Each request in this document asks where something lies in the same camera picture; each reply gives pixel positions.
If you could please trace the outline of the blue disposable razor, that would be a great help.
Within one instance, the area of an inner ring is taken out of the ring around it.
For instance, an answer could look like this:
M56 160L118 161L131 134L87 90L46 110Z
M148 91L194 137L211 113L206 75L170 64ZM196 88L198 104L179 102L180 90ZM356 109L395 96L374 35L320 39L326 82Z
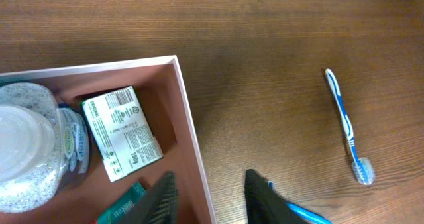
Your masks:
M286 201L284 203L285 207L281 204L276 205L272 204L270 207L270 211L275 217L283 217L285 220L293 220L293 215L296 214L298 217L310 221L316 224L332 224L331 221L320 216L310 210L307 210L303 207L300 207L294 203Z

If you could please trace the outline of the red green toothpaste tube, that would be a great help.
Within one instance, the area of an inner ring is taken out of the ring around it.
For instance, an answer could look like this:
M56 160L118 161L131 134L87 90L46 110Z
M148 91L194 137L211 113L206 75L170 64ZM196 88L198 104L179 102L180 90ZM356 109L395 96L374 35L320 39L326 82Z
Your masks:
M116 224L126 215L145 195L146 190L140 182L135 182L114 204L106 209L91 224Z

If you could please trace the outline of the clear purple spray bottle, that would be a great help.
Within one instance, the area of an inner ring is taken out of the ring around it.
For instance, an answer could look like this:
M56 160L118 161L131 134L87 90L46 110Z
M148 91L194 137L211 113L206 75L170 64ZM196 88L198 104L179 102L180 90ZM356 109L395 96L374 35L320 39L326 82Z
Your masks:
M81 113L43 85L1 86L1 212L36 209L87 177L91 145Z

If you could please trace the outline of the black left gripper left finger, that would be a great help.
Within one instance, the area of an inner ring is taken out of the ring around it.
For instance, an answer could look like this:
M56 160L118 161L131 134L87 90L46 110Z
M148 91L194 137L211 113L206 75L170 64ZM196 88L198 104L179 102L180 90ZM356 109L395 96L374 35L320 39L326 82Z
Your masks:
M178 189L175 174L165 172L118 224L176 224Z

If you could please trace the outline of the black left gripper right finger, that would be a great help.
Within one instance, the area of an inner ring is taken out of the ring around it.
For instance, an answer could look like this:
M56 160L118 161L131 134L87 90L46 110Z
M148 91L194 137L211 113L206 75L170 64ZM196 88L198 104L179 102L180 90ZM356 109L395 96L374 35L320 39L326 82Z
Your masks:
M245 173L244 196L248 223L307 224L256 170L248 169Z

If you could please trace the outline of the green white soap box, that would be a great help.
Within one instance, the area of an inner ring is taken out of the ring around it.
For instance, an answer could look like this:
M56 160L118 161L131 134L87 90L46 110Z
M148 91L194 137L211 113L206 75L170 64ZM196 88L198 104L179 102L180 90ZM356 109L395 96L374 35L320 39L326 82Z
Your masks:
M134 87L87 99L81 108L111 182L164 157Z

